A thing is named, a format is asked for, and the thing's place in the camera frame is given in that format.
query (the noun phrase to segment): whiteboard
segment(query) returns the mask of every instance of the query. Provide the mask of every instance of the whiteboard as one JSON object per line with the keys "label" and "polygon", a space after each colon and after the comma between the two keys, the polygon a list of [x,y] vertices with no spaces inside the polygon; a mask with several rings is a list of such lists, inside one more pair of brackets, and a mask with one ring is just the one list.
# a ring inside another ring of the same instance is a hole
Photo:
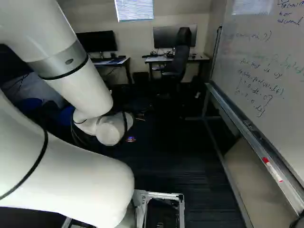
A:
{"label": "whiteboard", "polygon": [[304,1],[228,0],[212,80],[304,186]]}

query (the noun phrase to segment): black band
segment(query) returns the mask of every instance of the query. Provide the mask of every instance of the black band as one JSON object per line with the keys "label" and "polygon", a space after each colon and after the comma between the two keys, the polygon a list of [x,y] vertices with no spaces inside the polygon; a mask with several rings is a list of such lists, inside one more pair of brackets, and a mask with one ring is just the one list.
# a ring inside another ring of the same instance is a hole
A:
{"label": "black band", "polygon": [[127,117],[125,116],[125,112],[123,111],[122,113],[123,113],[123,124],[124,124],[123,125],[124,133],[123,133],[122,139],[124,139],[128,132],[128,122],[127,122]]}
{"label": "black band", "polygon": [[73,123],[75,123],[75,124],[83,124],[85,121],[87,121],[87,120],[84,120],[83,122],[80,122],[80,123],[76,123],[76,122],[73,120]]}
{"label": "black band", "polygon": [[27,180],[27,178],[30,177],[30,175],[35,171],[35,169],[41,162],[43,155],[45,154],[47,147],[48,147],[48,133],[45,130],[43,130],[43,132],[44,132],[44,143],[43,143],[40,154],[39,154],[37,160],[35,161],[34,165],[32,166],[32,168],[30,168],[28,173],[13,188],[11,188],[9,191],[7,191],[2,196],[0,196],[0,200],[4,199],[5,197],[7,197],[11,193],[13,193],[17,188],[19,188]]}
{"label": "black band", "polygon": [[55,77],[41,77],[41,76],[39,76],[39,77],[42,78],[43,80],[56,80],[56,79],[60,79],[60,78],[69,76],[69,75],[75,73],[76,71],[80,70],[81,68],[83,68],[84,65],[88,62],[88,60],[89,60],[89,56],[86,55],[85,60],[84,60],[84,62],[82,64],[80,64],[74,70],[71,70],[71,71],[69,71],[69,72],[67,72],[67,73],[65,73],[63,75],[58,75],[58,76],[55,76]]}

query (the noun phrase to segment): cable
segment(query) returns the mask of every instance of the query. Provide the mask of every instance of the cable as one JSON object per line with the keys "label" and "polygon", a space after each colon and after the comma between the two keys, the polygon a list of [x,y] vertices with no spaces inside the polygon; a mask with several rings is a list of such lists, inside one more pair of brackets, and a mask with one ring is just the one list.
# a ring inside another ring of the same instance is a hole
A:
{"label": "cable", "polygon": [[110,75],[111,73],[113,73],[113,71],[115,71],[118,67],[112,69],[106,76]]}
{"label": "cable", "polygon": [[137,228],[137,215],[136,215],[136,207],[133,199],[131,199],[131,204],[133,206],[133,214],[134,214],[134,227]]}
{"label": "cable", "polygon": [[3,90],[10,90],[12,87],[14,87],[18,82],[20,82],[21,81],[21,86],[22,86],[22,82],[23,82],[23,80],[27,77],[27,76],[29,76],[29,74],[30,73],[28,73],[26,76],[23,76],[21,79],[19,79],[18,81],[16,81],[13,85],[11,85],[10,87],[8,87],[8,88],[3,88]]}

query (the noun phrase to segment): small object on floor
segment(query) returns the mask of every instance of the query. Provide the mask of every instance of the small object on floor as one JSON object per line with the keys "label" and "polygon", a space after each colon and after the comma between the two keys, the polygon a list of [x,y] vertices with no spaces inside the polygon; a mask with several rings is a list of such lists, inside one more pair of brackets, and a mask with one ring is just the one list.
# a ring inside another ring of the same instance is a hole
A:
{"label": "small object on floor", "polygon": [[126,142],[128,142],[128,143],[133,143],[133,142],[135,142],[136,141],[136,139],[135,139],[135,137],[133,137],[133,136],[129,136],[127,139],[126,139]]}
{"label": "small object on floor", "polygon": [[146,121],[145,119],[138,118],[138,117],[136,117],[135,119],[136,119],[136,120],[141,120],[141,121]]}

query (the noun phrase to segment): keyboard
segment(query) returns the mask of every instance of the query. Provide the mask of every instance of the keyboard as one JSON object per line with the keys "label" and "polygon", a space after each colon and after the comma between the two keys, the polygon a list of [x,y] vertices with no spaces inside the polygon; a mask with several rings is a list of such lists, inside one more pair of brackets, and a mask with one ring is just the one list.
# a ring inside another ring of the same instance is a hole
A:
{"label": "keyboard", "polygon": [[120,63],[121,61],[123,61],[125,58],[118,58],[118,59],[113,59],[110,62],[108,62],[107,64],[115,64],[115,63]]}

